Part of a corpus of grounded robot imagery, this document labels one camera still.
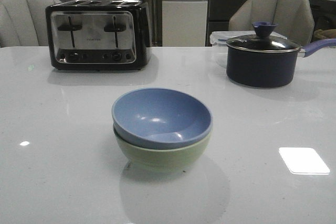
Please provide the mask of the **blue bowl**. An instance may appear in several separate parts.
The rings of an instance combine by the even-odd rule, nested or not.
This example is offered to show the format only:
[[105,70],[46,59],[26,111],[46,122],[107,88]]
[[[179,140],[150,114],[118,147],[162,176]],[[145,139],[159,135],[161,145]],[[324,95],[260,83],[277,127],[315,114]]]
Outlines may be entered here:
[[211,132],[209,108],[183,92],[143,88],[120,96],[111,114],[116,132],[138,147],[168,150],[202,140]]

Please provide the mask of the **green bowl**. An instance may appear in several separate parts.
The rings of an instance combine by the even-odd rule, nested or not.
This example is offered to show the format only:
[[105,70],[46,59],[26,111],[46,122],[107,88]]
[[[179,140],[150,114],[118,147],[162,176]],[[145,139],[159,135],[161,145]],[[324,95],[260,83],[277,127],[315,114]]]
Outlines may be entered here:
[[207,148],[212,134],[209,132],[203,139],[185,147],[156,150],[130,144],[116,130],[113,131],[120,150],[131,163],[142,169],[162,173],[177,172],[193,166]]

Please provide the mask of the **clear plastic food container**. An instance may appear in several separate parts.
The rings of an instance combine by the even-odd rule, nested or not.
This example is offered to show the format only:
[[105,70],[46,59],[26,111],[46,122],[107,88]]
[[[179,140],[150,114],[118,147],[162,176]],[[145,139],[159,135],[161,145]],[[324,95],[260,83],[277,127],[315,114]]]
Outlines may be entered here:
[[223,68],[227,67],[227,45],[226,41],[229,38],[242,36],[242,35],[254,35],[252,30],[247,31],[213,31],[209,37],[209,42],[212,46],[213,59],[218,65]]

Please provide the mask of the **white refrigerator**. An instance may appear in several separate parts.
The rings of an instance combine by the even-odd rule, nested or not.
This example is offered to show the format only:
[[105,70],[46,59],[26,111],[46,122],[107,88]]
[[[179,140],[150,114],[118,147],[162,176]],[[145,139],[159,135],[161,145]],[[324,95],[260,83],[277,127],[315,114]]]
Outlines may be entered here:
[[162,46],[203,47],[208,0],[162,0]]

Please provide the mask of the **dark blue saucepan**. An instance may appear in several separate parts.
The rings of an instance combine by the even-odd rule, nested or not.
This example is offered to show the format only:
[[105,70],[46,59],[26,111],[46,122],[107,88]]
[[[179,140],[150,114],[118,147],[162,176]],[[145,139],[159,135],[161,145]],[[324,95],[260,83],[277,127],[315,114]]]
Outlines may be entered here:
[[292,52],[249,52],[227,46],[227,76],[240,84],[257,88],[276,88],[293,80],[298,55],[307,57],[316,51],[334,46],[335,39],[323,39]]

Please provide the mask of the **black chrome four-slot toaster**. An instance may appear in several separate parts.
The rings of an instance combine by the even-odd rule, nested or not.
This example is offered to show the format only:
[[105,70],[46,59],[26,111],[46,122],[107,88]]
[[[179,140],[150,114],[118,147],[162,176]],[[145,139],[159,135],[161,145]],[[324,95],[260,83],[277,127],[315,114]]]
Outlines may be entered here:
[[73,0],[46,8],[51,65],[58,70],[140,70],[150,59],[143,0]]

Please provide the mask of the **glass pot lid blue knob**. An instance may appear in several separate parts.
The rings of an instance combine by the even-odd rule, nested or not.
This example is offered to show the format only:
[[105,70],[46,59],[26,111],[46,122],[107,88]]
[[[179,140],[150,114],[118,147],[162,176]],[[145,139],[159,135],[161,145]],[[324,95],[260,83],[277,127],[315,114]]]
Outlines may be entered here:
[[241,35],[226,40],[228,47],[249,52],[281,53],[300,49],[293,40],[273,36],[271,33],[278,26],[271,22],[253,22],[254,34]]

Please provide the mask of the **beige chair right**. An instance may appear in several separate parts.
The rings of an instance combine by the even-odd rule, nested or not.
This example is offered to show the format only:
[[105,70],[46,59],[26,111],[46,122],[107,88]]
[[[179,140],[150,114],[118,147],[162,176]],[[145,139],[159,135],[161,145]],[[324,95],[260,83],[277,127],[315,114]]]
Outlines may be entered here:
[[253,30],[253,22],[277,24],[275,32],[304,46],[311,42],[314,20],[309,0],[247,0],[230,18],[229,30]]

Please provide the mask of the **beige chair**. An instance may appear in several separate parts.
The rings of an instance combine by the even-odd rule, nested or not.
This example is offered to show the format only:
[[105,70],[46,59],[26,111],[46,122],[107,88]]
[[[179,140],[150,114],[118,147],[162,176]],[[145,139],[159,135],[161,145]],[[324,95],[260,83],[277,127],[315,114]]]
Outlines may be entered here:
[[247,0],[230,18],[229,30],[253,30],[253,22],[277,24],[275,32],[304,46],[311,42],[314,20],[309,0]]
[[46,7],[60,0],[1,0],[1,47],[48,46]]

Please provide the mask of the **beige chair left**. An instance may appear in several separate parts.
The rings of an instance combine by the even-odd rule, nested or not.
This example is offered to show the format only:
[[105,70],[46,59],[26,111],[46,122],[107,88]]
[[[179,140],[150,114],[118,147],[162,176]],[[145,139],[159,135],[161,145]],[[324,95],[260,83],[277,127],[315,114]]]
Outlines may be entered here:
[[60,0],[1,0],[1,47],[48,46],[46,7]]

